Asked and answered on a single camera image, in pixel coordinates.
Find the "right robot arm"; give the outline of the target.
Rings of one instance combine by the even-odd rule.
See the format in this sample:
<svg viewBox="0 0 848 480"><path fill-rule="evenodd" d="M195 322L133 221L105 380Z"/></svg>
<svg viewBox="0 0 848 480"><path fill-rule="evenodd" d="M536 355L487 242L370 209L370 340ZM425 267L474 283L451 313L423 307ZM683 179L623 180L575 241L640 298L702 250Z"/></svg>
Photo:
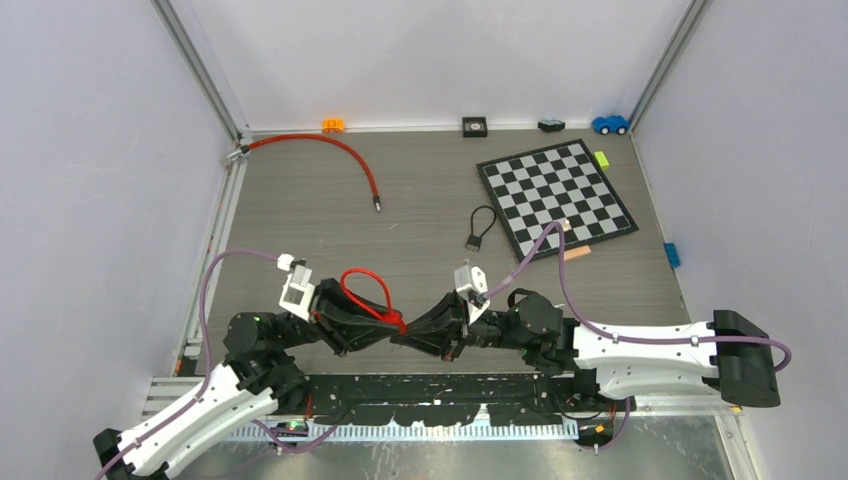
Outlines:
<svg viewBox="0 0 848 480"><path fill-rule="evenodd" d="M392 341L446 362L469 347L518 351L543 375L573 374L572 400L589 411L608 399L709 391L742 407L781 403L776 342L732 310L696 323L625 326L569 317L526 289L513 290L502 311L449 293Z"/></svg>

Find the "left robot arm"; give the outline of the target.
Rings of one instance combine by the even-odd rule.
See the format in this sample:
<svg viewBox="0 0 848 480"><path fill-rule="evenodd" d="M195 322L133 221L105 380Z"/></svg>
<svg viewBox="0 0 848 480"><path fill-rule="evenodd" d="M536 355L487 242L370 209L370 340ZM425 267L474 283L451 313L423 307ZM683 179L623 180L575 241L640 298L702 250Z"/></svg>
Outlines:
<svg viewBox="0 0 848 480"><path fill-rule="evenodd" d="M392 303L371 302L333 278L289 279L279 305L280 314L234 316L225 359L171 405L131 429L96 435L98 478L173 479L244 425L305 405L310 384L288 349L324 341L343 356L406 329Z"/></svg>

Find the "black cable padlock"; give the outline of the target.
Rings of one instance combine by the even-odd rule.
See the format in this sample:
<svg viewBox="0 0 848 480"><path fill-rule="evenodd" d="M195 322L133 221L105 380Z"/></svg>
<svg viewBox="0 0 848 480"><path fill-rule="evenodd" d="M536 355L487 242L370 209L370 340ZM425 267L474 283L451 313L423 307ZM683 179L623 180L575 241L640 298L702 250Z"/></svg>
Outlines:
<svg viewBox="0 0 848 480"><path fill-rule="evenodd" d="M487 211L491 214L491 221L482 229L481 232L475 230L475 219L478 213ZM474 208L469 215L469 235L466 239L465 248L469 251L477 252L480 250L484 236L495 226L497 222L497 212L489 205L480 205Z"/></svg>

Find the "red cable padlock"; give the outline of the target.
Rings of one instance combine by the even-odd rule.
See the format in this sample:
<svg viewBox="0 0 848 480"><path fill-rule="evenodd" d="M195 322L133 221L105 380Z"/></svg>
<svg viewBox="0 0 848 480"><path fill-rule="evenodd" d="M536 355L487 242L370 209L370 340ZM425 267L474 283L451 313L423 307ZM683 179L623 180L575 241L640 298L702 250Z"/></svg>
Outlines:
<svg viewBox="0 0 848 480"><path fill-rule="evenodd" d="M367 305L364 300L356 296L347 287L346 280L351 275L367 276L374 280L380 286L383 291L384 299L386 302L385 309L383 312L379 312L375 307ZM368 315L383 323L396 326L401 334L404 334L407 331L407 325L403 320L402 313L393 307L391 292L388 288L388 285L378 274L361 267L350 268L341 274L339 278L339 285L342 290L342 293L356 306L365 311Z"/></svg>

